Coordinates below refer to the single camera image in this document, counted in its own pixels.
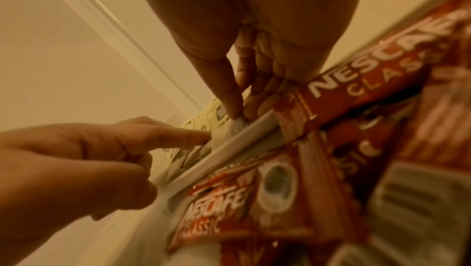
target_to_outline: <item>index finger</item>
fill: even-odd
[[[209,132],[150,124],[116,124],[113,133],[128,153],[192,147],[203,145],[211,139]]]

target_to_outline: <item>barcode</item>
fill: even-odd
[[[395,163],[369,202],[373,244],[405,266],[459,265],[471,223],[468,177]]]
[[[327,266],[396,266],[397,264],[376,250],[359,244],[343,245]]]

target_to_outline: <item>beige wall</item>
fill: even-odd
[[[0,4],[0,130],[139,115],[184,119],[62,0]],[[154,154],[162,159],[162,151]],[[74,265],[105,222],[77,221],[21,265]]]

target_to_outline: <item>hand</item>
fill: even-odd
[[[0,265],[14,265],[73,221],[142,209],[156,148],[206,143],[207,132],[140,117],[0,133]]]
[[[230,117],[254,119],[316,76],[358,0],[148,0]],[[237,74],[226,57],[239,55]]]

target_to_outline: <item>person's left hand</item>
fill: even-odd
[[[156,148],[188,148],[210,134],[147,117],[0,133],[0,265],[14,265],[73,221],[142,209]]]

